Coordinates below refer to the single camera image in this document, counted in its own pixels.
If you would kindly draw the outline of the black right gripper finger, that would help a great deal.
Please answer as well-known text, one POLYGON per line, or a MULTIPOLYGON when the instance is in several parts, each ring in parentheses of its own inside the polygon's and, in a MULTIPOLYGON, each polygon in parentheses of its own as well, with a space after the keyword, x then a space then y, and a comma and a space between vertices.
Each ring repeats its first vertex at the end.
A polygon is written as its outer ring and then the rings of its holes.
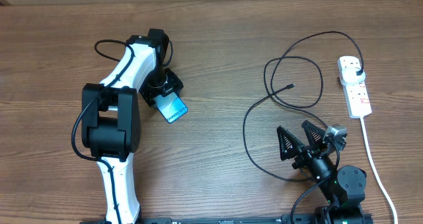
POLYGON ((279 126, 276 131, 279 140, 281 160, 284 161, 298 156, 304 144, 282 126, 279 126))
POLYGON ((301 127, 303 128, 309 144, 306 148, 323 149, 327 148, 327 143, 324 141, 326 131, 322 128, 312 124, 309 120, 305 120, 301 127))

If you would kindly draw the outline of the blue Samsung Galaxy smartphone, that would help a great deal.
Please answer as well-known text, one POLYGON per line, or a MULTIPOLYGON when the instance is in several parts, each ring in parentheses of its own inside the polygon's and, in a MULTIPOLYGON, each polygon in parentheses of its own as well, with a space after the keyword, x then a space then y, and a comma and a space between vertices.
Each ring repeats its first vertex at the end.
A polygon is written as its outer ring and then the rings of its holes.
POLYGON ((154 98, 154 101, 157 105, 157 109, 170 124, 177 121, 188 112, 188 107, 175 92, 167 96, 159 95, 154 98))

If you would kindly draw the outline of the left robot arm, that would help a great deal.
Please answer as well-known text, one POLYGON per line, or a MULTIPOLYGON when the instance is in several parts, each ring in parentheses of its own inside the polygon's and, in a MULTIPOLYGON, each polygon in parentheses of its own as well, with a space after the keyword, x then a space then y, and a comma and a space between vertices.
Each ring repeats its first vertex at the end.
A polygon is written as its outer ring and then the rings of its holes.
POLYGON ((183 83, 169 69, 173 43, 165 31, 132 35, 123 46, 111 74, 83 87, 81 113, 71 132, 74 152, 96 162, 102 173, 107 201, 102 223, 143 223, 134 182, 134 154, 141 141, 138 98, 170 124, 188 112, 180 98, 183 83))

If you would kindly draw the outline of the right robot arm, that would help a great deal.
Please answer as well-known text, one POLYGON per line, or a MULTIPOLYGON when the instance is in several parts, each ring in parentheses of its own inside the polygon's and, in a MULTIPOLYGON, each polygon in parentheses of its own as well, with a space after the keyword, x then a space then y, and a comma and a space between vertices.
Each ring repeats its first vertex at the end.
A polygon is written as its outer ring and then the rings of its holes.
POLYGON ((316 207, 313 213, 296 214, 295 209, 304 192, 293 204, 289 214, 281 216, 282 223, 315 224, 371 224, 370 213, 364 213, 361 202, 365 200, 367 174, 364 170, 346 165, 339 166, 340 152, 346 146, 347 129, 339 124, 322 129, 306 120, 304 129, 308 144, 304 144, 283 127, 277 128, 281 160, 293 159, 294 169, 306 169, 311 174, 328 204, 316 207))

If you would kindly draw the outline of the white charger plug adapter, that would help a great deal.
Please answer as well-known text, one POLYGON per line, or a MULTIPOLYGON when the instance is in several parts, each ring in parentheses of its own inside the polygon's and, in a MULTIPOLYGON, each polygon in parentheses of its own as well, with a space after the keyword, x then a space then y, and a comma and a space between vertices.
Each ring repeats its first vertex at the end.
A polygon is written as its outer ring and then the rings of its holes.
POLYGON ((355 68, 347 69, 344 68, 340 72, 340 82, 344 86, 355 85, 365 81, 366 74, 361 69, 356 70, 355 68))

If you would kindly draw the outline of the white power extension strip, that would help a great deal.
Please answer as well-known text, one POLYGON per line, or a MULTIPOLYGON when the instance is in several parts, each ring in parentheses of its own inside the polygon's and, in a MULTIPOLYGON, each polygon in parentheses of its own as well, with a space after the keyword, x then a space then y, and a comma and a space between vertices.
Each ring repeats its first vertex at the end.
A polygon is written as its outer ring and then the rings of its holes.
MULTIPOLYGON (((354 56, 342 56, 337 61, 339 78, 342 69, 361 69, 360 60, 354 56)), ((342 85, 346 100, 348 115, 350 118, 363 118, 372 113, 365 81, 350 85, 342 85)))

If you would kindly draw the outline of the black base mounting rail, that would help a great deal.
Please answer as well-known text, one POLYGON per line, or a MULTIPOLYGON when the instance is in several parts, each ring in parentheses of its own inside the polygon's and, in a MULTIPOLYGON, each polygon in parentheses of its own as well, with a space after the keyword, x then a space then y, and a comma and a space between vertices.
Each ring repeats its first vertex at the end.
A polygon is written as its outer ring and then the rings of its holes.
MULTIPOLYGON (((352 224, 352 223, 364 223, 364 224, 373 224, 373 219, 371 214, 364 215, 364 221, 355 221, 353 219, 340 218, 335 219, 334 223, 343 223, 343 224, 352 224)), ((294 223, 300 224, 312 224, 312 223, 325 223, 318 220, 313 214, 294 214, 293 216, 294 223)), ((89 224, 109 224, 110 221, 106 219, 98 221, 83 221, 80 223, 89 223, 89 224)), ((290 215, 283 214, 281 217, 251 217, 251 218, 227 218, 227 219, 217 219, 217 218, 205 218, 205 219, 171 219, 171 218, 146 218, 136 221, 136 223, 141 224, 289 224, 290 215)))

